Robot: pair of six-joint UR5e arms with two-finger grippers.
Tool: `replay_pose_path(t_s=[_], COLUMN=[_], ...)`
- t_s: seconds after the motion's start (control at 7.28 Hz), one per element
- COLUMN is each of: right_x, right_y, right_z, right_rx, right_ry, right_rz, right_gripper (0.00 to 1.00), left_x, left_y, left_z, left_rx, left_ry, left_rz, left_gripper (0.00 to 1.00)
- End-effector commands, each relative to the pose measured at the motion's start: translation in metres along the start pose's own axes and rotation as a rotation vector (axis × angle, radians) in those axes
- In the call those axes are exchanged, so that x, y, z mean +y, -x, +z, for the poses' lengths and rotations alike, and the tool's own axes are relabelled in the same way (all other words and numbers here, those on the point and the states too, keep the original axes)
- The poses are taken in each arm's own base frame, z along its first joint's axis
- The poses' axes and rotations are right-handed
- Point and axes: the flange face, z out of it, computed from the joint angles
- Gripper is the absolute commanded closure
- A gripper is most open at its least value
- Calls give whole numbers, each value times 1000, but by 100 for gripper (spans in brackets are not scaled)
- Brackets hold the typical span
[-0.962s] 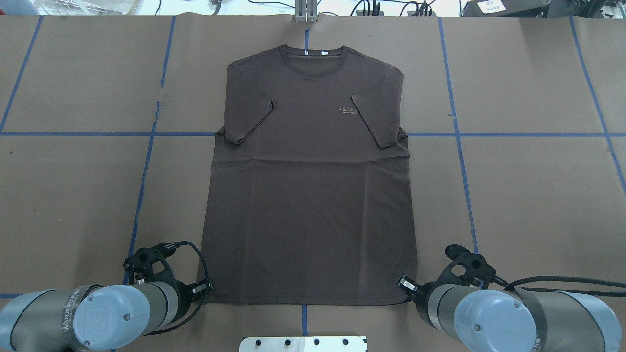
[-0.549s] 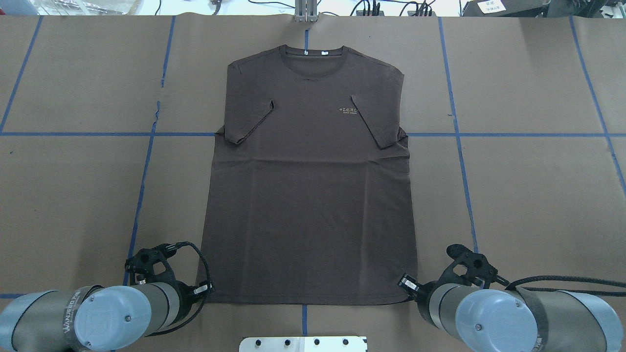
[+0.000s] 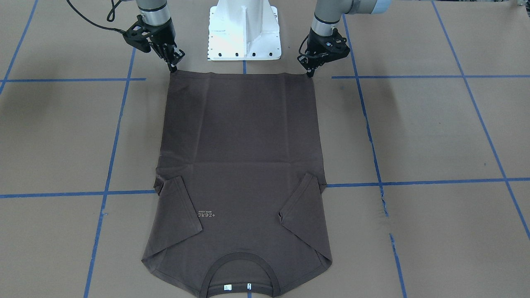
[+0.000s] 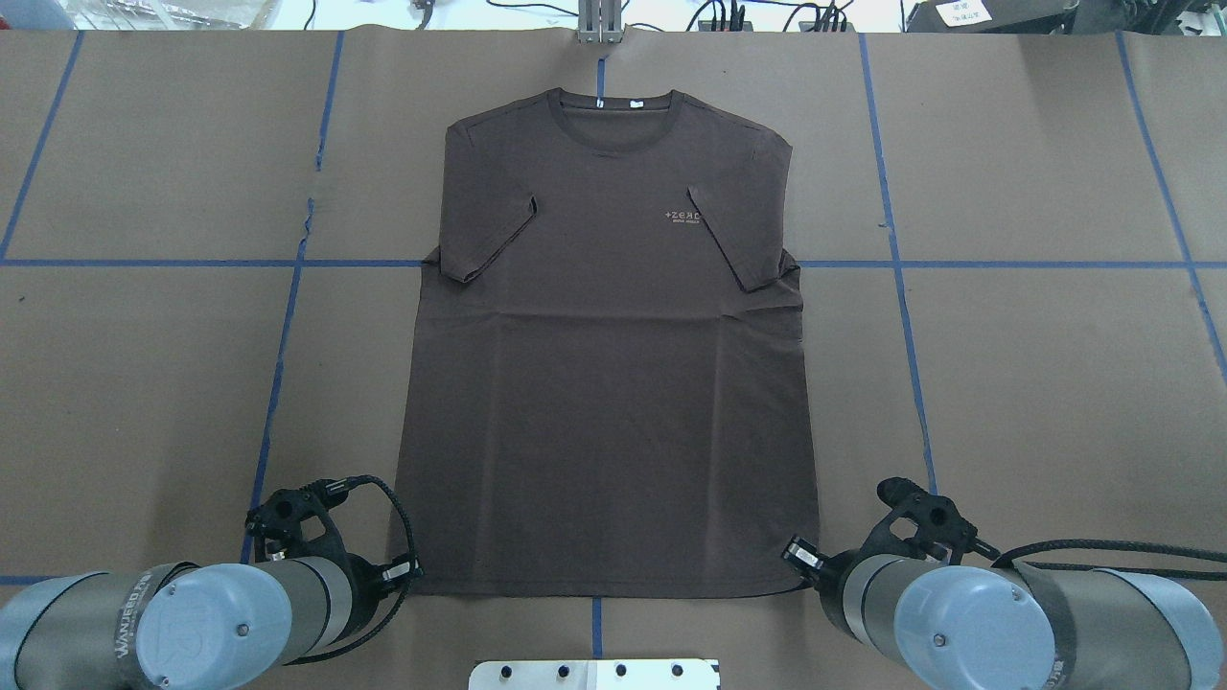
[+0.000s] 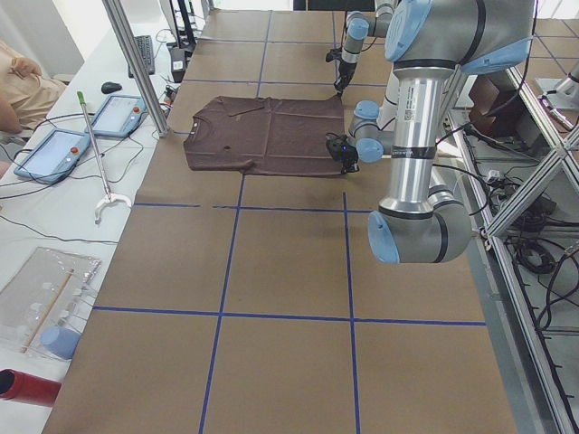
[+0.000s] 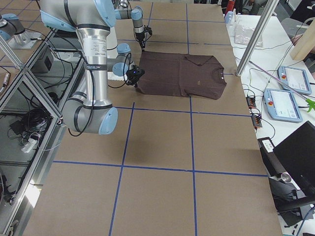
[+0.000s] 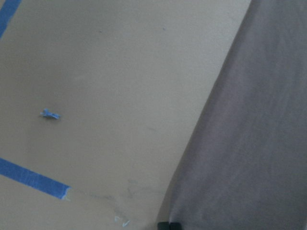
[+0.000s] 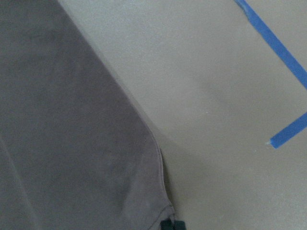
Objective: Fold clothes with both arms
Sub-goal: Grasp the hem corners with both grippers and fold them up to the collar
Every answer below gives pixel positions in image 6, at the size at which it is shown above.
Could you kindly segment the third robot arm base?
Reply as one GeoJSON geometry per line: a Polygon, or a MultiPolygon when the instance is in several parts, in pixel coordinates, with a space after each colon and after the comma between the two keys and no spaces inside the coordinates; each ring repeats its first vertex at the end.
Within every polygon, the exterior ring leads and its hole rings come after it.
{"type": "Polygon", "coordinates": [[[8,41],[12,49],[30,50],[37,41],[41,40],[41,33],[27,31],[13,13],[0,16],[0,36],[8,41]]]}

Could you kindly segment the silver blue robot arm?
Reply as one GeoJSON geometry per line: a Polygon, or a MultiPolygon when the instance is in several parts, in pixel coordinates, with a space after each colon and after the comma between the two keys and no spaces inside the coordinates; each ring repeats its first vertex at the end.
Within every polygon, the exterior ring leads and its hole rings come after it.
{"type": "Polygon", "coordinates": [[[129,46],[117,43],[114,26],[117,20],[131,19],[135,39],[145,48],[145,35],[152,31],[143,24],[142,8],[126,0],[117,6],[110,0],[43,0],[40,8],[46,26],[76,33],[81,45],[85,75],[65,103],[64,123],[75,135],[112,133],[118,111],[108,98],[108,73],[123,77],[132,86],[144,75],[129,46]]]}
{"type": "Polygon", "coordinates": [[[140,45],[142,51],[145,50],[145,25],[143,23],[143,10],[141,7],[131,7],[128,0],[117,0],[115,8],[115,17],[117,20],[131,19],[133,23],[133,33],[135,40],[140,45]]]}

